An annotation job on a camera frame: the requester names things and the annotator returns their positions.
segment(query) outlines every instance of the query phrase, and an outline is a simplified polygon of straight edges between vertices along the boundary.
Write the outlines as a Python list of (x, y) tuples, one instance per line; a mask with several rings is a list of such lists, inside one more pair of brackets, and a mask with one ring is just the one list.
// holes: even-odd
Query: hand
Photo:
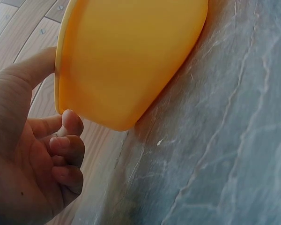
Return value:
[(83, 185), (81, 119), (28, 119), (32, 90), (54, 72), (55, 48), (0, 72), (0, 225), (44, 224)]

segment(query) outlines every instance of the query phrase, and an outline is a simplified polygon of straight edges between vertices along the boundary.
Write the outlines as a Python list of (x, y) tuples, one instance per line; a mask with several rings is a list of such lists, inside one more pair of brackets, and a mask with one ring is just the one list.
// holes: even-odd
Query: wooden floor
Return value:
[[(39, 50), (57, 44), (60, 23), (69, 0), (0, 0), (0, 70), (28, 58)], [(53, 75), (33, 93), (30, 117), (56, 114), (53, 97)], [(82, 138), (86, 156), (82, 165), (84, 189), (79, 199), (49, 224), (71, 224), (80, 210), (102, 206), (108, 181), (120, 154), (126, 133), (111, 131), (84, 120)], [(93, 224), (78, 218), (81, 224)]]

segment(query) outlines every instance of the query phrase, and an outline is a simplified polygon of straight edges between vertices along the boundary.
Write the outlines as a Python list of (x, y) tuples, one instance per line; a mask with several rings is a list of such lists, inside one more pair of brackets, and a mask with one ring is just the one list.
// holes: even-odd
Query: fingernail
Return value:
[(66, 167), (59, 167), (57, 173), (60, 177), (65, 177), (69, 174), (69, 169)]
[(70, 146), (70, 140), (67, 137), (56, 137), (56, 139), (61, 149), (65, 149)]

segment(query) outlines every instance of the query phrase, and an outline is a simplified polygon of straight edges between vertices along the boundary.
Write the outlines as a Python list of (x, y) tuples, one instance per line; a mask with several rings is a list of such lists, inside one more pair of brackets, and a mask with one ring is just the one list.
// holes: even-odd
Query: gray marble surface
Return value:
[(195, 49), (129, 132), (105, 195), (76, 224), (281, 224), (281, 0), (209, 1)]

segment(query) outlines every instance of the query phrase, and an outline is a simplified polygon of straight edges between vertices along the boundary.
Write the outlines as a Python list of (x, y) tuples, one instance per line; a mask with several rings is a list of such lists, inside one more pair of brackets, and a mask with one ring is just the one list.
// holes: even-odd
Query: plastic container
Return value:
[(56, 55), (55, 105), (130, 129), (183, 64), (208, 0), (70, 0)]

